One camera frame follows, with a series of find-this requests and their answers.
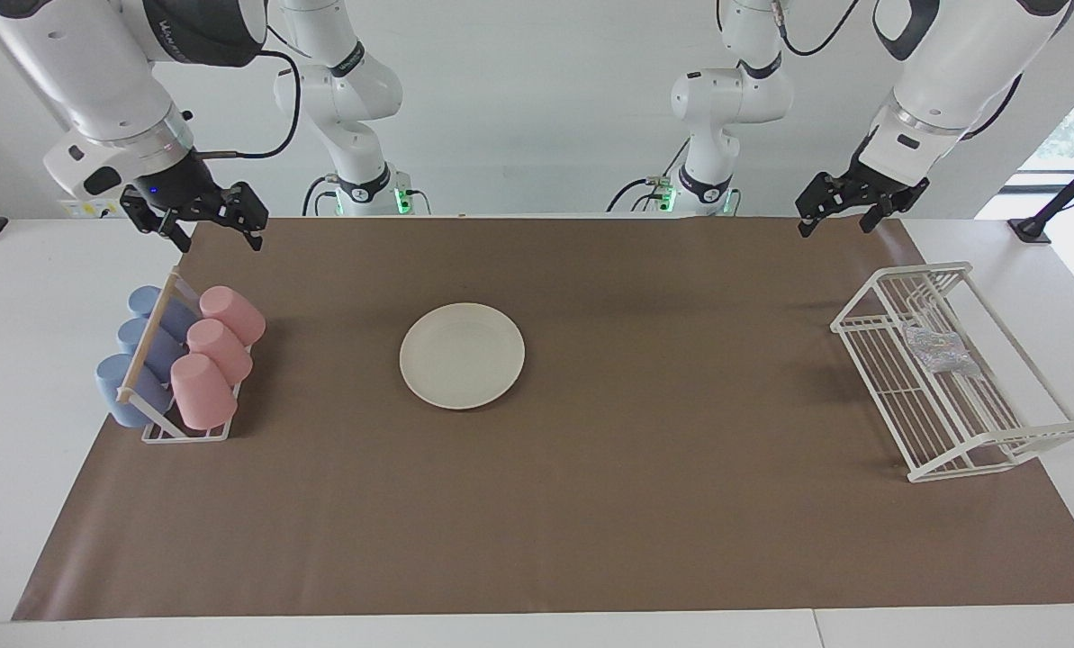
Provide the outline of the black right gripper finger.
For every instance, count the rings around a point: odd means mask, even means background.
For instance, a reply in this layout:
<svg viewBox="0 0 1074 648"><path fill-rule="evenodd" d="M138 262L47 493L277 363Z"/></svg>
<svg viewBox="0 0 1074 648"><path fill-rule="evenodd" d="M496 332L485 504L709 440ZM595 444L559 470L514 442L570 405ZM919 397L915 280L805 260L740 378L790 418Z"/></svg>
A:
<svg viewBox="0 0 1074 648"><path fill-rule="evenodd" d="M268 222L268 210L264 202L253 192L248 182L236 182L221 190L220 197L220 224L240 232L253 251L260 251L264 246L264 230Z"/></svg>
<svg viewBox="0 0 1074 648"><path fill-rule="evenodd" d="M136 187L124 187L121 207L130 221L136 226L139 232L157 234L159 237L166 239L182 254L190 251L192 240L177 222L173 211L169 211L166 214L158 214L157 211L151 208L149 201L139 193Z"/></svg>

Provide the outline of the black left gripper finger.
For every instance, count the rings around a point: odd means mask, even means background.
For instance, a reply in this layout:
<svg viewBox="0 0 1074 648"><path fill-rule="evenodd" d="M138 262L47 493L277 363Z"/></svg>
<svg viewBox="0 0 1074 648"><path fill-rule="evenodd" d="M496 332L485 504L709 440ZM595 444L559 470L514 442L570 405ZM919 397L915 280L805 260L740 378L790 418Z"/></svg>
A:
<svg viewBox="0 0 1074 648"><path fill-rule="evenodd" d="M799 234L811 237L825 219L853 206L854 183L846 175L817 173L795 200L799 214Z"/></svg>
<svg viewBox="0 0 1074 648"><path fill-rule="evenodd" d="M861 216L862 233L872 233L885 219L895 216L895 214L908 212L928 187L929 181L924 177L916 187L908 187L898 190L898 192L887 193L885 190L875 190L870 208Z"/></svg>

